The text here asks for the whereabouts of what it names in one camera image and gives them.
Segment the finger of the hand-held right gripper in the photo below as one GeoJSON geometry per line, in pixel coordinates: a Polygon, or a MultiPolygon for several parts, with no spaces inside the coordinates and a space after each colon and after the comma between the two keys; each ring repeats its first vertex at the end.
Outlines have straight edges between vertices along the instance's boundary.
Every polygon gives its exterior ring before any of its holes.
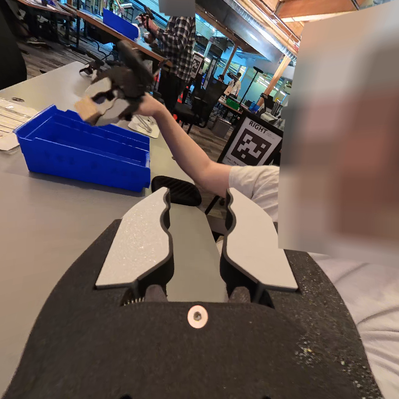
{"type": "Polygon", "coordinates": [[[109,124],[116,124],[125,118],[125,115],[132,112],[131,108],[134,105],[126,99],[113,98],[111,101],[104,98],[102,103],[95,103],[97,109],[97,116],[95,118],[94,126],[105,126],[109,124]]]}
{"type": "Polygon", "coordinates": [[[92,82],[86,89],[84,97],[89,99],[114,99],[113,83],[109,77],[92,82]]]}

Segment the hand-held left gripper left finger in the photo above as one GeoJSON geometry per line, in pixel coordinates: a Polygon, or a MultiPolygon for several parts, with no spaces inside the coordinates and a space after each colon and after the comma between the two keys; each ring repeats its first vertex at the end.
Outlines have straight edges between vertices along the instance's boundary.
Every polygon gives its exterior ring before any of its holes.
{"type": "Polygon", "coordinates": [[[170,190],[161,187],[124,214],[96,280],[96,289],[129,288],[135,300],[144,298],[152,285],[166,293],[174,275],[170,208],[170,190]]]}

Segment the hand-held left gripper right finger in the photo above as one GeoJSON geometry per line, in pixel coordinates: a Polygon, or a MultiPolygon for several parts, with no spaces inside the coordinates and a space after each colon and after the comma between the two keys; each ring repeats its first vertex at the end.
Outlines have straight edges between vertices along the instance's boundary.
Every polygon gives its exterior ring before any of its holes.
{"type": "Polygon", "coordinates": [[[285,251],[278,246],[272,218],[235,188],[226,192],[227,229],[223,238],[220,275],[228,295],[246,287],[251,298],[268,290],[295,292],[296,278],[285,251]]]}

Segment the blue-taped wooden cube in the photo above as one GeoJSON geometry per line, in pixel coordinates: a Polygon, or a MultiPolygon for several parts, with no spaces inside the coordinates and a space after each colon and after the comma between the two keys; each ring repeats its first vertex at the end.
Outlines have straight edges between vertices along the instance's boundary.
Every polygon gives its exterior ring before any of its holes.
{"type": "Polygon", "coordinates": [[[91,126],[96,125],[98,119],[102,116],[98,104],[90,97],[83,97],[74,104],[74,109],[80,118],[91,126]]]}

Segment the blue plastic bin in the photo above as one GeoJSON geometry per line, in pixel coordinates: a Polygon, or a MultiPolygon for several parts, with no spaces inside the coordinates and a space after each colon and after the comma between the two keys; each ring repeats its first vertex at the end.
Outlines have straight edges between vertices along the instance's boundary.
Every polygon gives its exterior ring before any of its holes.
{"type": "Polygon", "coordinates": [[[13,130],[28,170],[141,192],[150,187],[149,137],[109,124],[91,126],[51,105],[13,130]]]}
{"type": "Polygon", "coordinates": [[[116,32],[126,36],[127,38],[135,41],[140,36],[140,28],[137,24],[130,23],[129,21],[117,16],[112,11],[106,8],[102,9],[103,23],[112,28],[116,32]]]}

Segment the person's right forearm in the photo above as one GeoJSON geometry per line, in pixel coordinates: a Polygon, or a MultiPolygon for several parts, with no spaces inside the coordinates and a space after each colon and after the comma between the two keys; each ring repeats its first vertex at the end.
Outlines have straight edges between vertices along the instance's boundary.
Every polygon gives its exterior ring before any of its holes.
{"type": "Polygon", "coordinates": [[[169,112],[155,121],[178,166],[206,191],[225,197],[232,167],[212,161],[169,112]]]}

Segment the person's right hand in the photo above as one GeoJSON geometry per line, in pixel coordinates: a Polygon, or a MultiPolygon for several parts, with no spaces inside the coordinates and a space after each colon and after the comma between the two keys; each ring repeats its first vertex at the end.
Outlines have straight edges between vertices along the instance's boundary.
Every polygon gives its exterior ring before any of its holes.
{"type": "Polygon", "coordinates": [[[153,98],[149,93],[145,93],[134,115],[157,119],[158,116],[162,116],[165,113],[167,113],[167,109],[164,104],[153,98]]]}

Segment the black office chair base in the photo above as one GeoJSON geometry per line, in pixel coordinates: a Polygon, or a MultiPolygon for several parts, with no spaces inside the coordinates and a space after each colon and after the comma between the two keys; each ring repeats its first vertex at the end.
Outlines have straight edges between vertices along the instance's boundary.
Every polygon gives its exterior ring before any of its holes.
{"type": "Polygon", "coordinates": [[[101,68],[105,65],[109,67],[123,66],[120,61],[103,61],[101,59],[94,59],[90,61],[85,67],[79,70],[79,74],[84,74],[85,76],[94,77],[97,72],[101,72],[101,68]]]}

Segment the white tablet stand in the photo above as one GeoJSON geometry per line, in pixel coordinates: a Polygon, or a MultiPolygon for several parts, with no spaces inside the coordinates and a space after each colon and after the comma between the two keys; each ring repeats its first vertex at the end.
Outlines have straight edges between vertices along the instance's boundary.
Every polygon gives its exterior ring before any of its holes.
{"type": "Polygon", "coordinates": [[[159,127],[153,117],[134,115],[128,124],[128,128],[151,138],[158,138],[160,134],[159,127]]]}

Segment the long wooden table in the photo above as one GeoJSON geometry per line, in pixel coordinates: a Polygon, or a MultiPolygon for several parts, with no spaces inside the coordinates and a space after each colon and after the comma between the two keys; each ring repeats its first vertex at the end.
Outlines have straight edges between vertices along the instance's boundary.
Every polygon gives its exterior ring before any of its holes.
{"type": "Polygon", "coordinates": [[[80,19],[83,19],[85,22],[96,26],[97,28],[101,29],[107,34],[111,35],[112,37],[117,38],[118,40],[126,40],[129,42],[132,47],[136,48],[137,50],[141,51],[142,53],[146,54],[148,57],[152,59],[158,60],[160,63],[165,63],[170,67],[172,64],[166,58],[162,57],[160,54],[155,53],[152,51],[151,47],[144,43],[143,41],[139,41],[138,39],[132,40],[131,38],[123,35],[122,33],[116,31],[112,27],[104,24],[99,18],[94,17],[93,14],[88,13],[86,11],[80,11],[72,6],[61,6],[61,4],[57,7],[53,6],[43,6],[42,4],[38,4],[35,1],[25,1],[25,0],[18,0],[20,4],[23,4],[27,7],[32,7],[34,9],[40,10],[42,12],[52,13],[55,14],[57,17],[62,18],[63,20],[69,19],[77,19],[79,22],[80,19]]]}

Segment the black mesh office chair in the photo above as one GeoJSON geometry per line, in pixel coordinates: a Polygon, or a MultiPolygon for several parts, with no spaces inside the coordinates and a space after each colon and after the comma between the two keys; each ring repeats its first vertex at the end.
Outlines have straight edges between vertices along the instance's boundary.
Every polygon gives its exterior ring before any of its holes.
{"type": "Polygon", "coordinates": [[[205,128],[209,121],[212,110],[220,97],[224,94],[228,85],[219,80],[213,80],[207,84],[206,89],[201,89],[196,95],[191,97],[191,106],[177,103],[174,108],[174,115],[177,116],[177,122],[182,126],[189,125],[188,131],[192,126],[205,128]]]}

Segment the white flat packet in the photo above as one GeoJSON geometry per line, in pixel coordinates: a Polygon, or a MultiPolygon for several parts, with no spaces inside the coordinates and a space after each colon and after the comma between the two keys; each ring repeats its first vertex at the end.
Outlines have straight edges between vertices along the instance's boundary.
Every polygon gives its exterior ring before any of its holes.
{"type": "Polygon", "coordinates": [[[0,150],[10,151],[19,146],[14,130],[36,116],[37,110],[21,103],[0,98],[0,150]]]}

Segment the grey waste bin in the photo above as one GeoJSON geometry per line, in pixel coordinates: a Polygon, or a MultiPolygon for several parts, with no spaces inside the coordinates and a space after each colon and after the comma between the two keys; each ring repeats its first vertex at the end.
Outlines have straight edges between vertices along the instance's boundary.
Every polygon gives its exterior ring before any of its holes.
{"type": "Polygon", "coordinates": [[[216,137],[225,138],[231,127],[232,127],[231,122],[221,117],[216,117],[211,127],[211,132],[216,137]]]}

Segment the black framed tag sign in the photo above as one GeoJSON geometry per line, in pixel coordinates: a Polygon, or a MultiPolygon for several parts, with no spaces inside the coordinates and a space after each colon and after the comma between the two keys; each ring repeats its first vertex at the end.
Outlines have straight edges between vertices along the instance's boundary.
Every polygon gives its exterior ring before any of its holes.
{"type": "Polygon", "coordinates": [[[282,148],[283,131],[251,113],[244,113],[217,162],[228,166],[272,165],[282,148]]]}

